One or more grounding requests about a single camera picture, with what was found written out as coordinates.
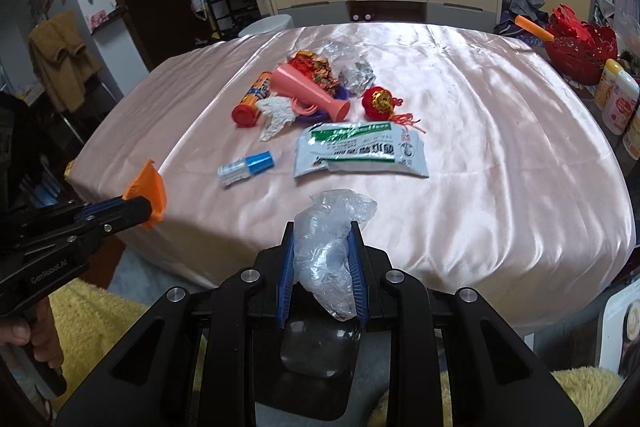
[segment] red basket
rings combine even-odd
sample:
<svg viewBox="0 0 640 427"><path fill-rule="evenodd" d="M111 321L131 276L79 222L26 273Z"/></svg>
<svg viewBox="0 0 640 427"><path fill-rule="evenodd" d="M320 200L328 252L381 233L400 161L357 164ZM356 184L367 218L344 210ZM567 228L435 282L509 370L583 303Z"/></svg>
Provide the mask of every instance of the red basket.
<svg viewBox="0 0 640 427"><path fill-rule="evenodd" d="M546 29L555 37L545 42L551 62L579 84L595 86L607 59L618 58L616 34L611 28L580 22L564 5L554 10Z"/></svg>

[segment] pink toy trumpet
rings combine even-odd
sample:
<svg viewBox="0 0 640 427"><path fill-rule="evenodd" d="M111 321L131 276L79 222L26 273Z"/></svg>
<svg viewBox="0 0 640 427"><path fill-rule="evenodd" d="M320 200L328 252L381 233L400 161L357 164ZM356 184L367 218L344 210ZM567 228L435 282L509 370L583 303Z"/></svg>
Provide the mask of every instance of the pink toy trumpet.
<svg viewBox="0 0 640 427"><path fill-rule="evenodd" d="M296 114L308 116L319 108L327 111L331 120L341 122L347 116L349 100L335 100L290 64L281 64L271 73L270 89L279 95L293 98L291 107Z"/></svg>

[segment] hand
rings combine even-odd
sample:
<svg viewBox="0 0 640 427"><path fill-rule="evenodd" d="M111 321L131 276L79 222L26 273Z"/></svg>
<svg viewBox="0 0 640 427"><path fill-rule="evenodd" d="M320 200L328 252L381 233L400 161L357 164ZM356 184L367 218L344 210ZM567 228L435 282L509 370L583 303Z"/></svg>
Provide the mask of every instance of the hand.
<svg viewBox="0 0 640 427"><path fill-rule="evenodd" d="M24 346L31 342L33 357L38 362L47 362L49 367L60 367L65 357L60 347L49 298L37 303L34 311L36 320L31 323L31 327L24 319L0 321L0 343Z"/></svg>

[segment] red lantern ornament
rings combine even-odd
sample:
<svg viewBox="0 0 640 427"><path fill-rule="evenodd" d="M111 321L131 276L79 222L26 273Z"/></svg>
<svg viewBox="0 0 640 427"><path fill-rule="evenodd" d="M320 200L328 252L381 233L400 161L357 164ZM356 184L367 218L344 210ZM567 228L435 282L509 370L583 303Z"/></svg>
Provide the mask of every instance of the red lantern ornament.
<svg viewBox="0 0 640 427"><path fill-rule="evenodd" d="M403 103L404 100L402 98L394 98L391 91L382 87L369 87L362 95L362 107L364 107L364 112L370 120L388 120L404 126L410 125L425 132L415 126L420 120L414 120L412 113L394 114L395 108Z"/></svg>

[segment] brown jacket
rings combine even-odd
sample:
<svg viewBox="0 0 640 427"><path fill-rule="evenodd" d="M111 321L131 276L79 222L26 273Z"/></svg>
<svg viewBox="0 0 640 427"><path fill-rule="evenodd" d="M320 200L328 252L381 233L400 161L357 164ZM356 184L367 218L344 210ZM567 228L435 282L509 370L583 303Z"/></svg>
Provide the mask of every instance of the brown jacket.
<svg viewBox="0 0 640 427"><path fill-rule="evenodd" d="M78 36L72 11L41 22L29 34L33 70L58 111L77 110L84 103L84 83L100 63Z"/></svg>

